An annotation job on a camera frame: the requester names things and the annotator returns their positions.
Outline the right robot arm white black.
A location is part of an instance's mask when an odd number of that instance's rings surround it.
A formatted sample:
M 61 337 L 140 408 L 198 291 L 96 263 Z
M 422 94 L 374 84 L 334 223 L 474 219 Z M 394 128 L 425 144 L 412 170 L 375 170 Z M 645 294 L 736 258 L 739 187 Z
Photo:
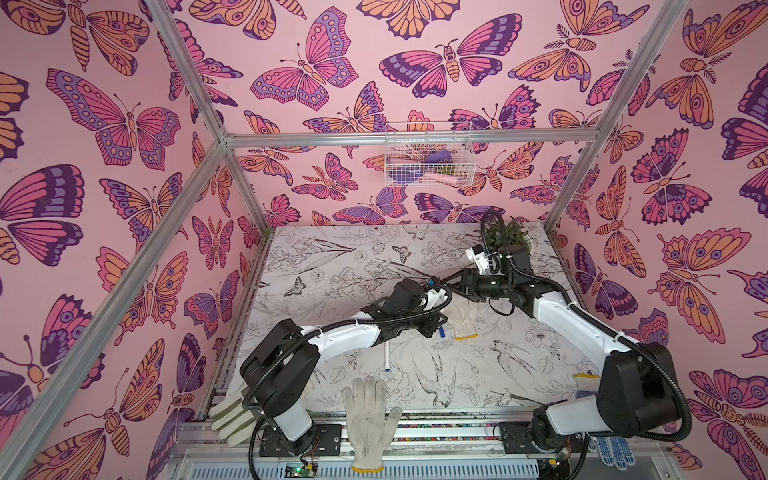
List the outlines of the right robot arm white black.
M 506 299 L 555 330 L 600 369 L 596 393 L 537 408 L 528 428 L 541 451 L 574 434 L 679 442 L 692 431 L 692 412 L 678 385 L 671 353 L 613 329 L 573 302 L 558 282 L 533 273 L 522 246 L 467 249 L 460 294 L 476 302 Z

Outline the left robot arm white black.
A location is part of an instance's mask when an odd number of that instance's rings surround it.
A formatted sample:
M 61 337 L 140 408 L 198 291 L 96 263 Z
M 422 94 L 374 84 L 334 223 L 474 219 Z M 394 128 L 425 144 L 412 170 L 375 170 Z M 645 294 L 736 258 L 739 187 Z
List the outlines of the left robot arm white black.
M 391 294 L 349 318 L 323 326 L 278 322 L 240 367 L 240 406 L 296 443 L 315 429 L 301 396 L 316 367 L 354 350 L 384 344 L 409 330 L 431 337 L 446 323 L 453 294 L 444 284 L 404 279 Z

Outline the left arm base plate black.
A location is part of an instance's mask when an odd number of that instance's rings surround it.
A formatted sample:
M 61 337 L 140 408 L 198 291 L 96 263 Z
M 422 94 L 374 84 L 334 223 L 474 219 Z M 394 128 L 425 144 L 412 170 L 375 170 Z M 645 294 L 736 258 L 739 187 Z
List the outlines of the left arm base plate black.
M 305 454 L 316 457 L 337 457 L 342 440 L 341 424 L 314 424 L 305 434 L 290 441 L 280 429 L 266 427 L 259 447 L 259 456 L 299 457 Z

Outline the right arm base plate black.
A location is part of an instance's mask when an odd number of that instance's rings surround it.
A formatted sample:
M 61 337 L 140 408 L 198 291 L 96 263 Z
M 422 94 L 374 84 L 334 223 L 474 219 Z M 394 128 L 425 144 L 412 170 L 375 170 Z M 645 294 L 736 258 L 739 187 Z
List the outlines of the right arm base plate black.
M 541 454 L 535 444 L 529 423 L 501 422 L 498 424 L 499 439 L 506 454 Z

